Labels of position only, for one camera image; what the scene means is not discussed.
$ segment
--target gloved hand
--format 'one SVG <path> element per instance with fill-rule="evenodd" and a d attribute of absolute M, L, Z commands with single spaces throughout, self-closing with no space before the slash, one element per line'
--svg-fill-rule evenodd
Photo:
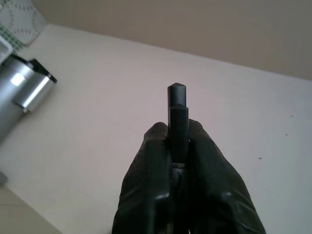
<path fill-rule="evenodd" d="M 202 128 L 189 122 L 189 228 L 192 234 L 264 234 L 243 179 Z"/>
<path fill-rule="evenodd" d="M 144 135 L 121 186 L 113 234 L 166 234 L 173 230 L 168 127 L 156 123 Z"/>
<path fill-rule="evenodd" d="M 188 226 L 192 234 L 264 234 L 244 181 L 200 123 L 190 120 Z M 173 233 L 168 128 L 155 124 L 121 187 L 113 234 Z"/>

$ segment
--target beige wall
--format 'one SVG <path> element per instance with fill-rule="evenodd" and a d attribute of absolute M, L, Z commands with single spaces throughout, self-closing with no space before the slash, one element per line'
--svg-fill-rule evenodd
<path fill-rule="evenodd" d="M 50 23 L 312 79 L 311 0 L 36 0 Z"/>
<path fill-rule="evenodd" d="M 8 187 L 64 234 L 109 232 L 167 86 L 245 180 L 269 234 L 309 233 L 312 81 L 48 25 L 22 51 L 58 80 L 0 147 Z"/>

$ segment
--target black glove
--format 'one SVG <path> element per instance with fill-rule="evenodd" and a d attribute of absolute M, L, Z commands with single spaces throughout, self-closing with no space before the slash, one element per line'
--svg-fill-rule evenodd
<path fill-rule="evenodd" d="M 194 120 L 189 122 L 189 228 L 192 234 L 264 234 L 243 179 Z"/>
<path fill-rule="evenodd" d="M 200 123 L 190 120 L 188 224 L 192 234 L 264 234 L 244 181 Z M 168 128 L 155 124 L 121 187 L 113 234 L 173 233 Z"/>
<path fill-rule="evenodd" d="M 113 234 L 172 233 L 174 205 L 167 136 L 164 123 L 156 123 L 144 135 L 121 186 Z"/>

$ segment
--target white surface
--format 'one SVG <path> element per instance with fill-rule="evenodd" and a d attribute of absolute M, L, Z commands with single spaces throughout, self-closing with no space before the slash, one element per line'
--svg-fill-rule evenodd
<path fill-rule="evenodd" d="M 12 46 L 0 36 L 0 63 L 2 63 L 13 52 Z"/>
<path fill-rule="evenodd" d="M 21 55 L 59 83 L 1 145 L 0 171 L 64 234 L 109 232 L 122 179 L 143 134 L 166 122 L 174 82 L 268 233 L 309 233 L 312 81 L 55 25 Z"/>
<path fill-rule="evenodd" d="M 1 234 L 61 234 L 5 186 L 0 187 Z"/>

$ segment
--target black lid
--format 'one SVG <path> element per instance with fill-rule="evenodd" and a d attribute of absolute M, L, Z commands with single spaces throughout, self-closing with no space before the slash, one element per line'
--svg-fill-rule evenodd
<path fill-rule="evenodd" d="M 25 59 L 15 55 L 15 54 L 11 54 L 8 58 L 16 59 L 16 60 L 18 60 L 18 61 L 20 61 L 22 63 L 25 63 L 25 64 L 27 63 L 27 60 L 25 60 Z"/>
<path fill-rule="evenodd" d="M 43 74 L 43 75 L 49 77 L 49 79 L 50 79 L 51 81 L 53 81 L 55 84 L 57 83 L 58 80 L 57 80 L 54 76 L 52 76 L 52 74 L 49 73 L 49 72 L 44 68 L 44 66 L 42 66 L 42 65 L 38 62 L 37 59 L 34 58 L 34 59 L 32 59 L 32 60 L 29 60 L 28 63 L 30 63 L 31 65 L 34 66 L 33 70 L 34 70 L 35 72 L 41 73 L 41 74 Z"/>

